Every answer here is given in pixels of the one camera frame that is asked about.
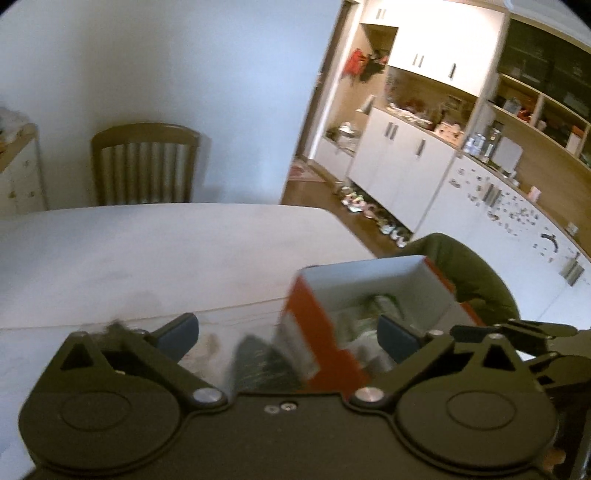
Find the open cardboard box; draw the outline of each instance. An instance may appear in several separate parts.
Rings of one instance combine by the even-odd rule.
[[[351,395],[369,382],[358,359],[337,345],[338,312],[375,295],[396,298],[406,321],[425,331],[482,325],[456,302],[454,287],[427,257],[394,257],[300,271],[285,305],[274,346],[313,391]]]

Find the wooden chair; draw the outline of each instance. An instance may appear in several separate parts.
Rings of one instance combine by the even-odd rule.
[[[92,139],[98,205],[191,201],[200,134],[178,125],[143,123]]]

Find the white marble table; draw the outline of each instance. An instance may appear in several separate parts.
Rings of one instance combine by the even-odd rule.
[[[0,220],[0,478],[33,466],[18,412],[71,331],[115,319],[152,330],[198,312],[200,342],[181,364],[222,388],[240,339],[272,334],[299,269],[369,258],[333,215],[303,207],[124,206]]]

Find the screw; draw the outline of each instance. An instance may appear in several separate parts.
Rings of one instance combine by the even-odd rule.
[[[292,401],[286,401],[281,404],[281,409],[285,411],[293,411],[297,409],[297,404]]]
[[[364,403],[377,403],[384,399],[386,394],[375,387],[363,387],[355,392],[355,398],[361,400]]]
[[[223,393],[217,388],[199,388],[193,392],[193,398],[199,403],[217,403],[223,398]]]
[[[267,405],[265,407],[265,413],[268,413],[269,415],[277,415],[280,411],[281,410],[276,405]]]

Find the doormat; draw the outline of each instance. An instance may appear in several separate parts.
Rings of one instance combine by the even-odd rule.
[[[296,158],[291,164],[290,175],[287,181],[324,181],[312,167],[303,160]]]

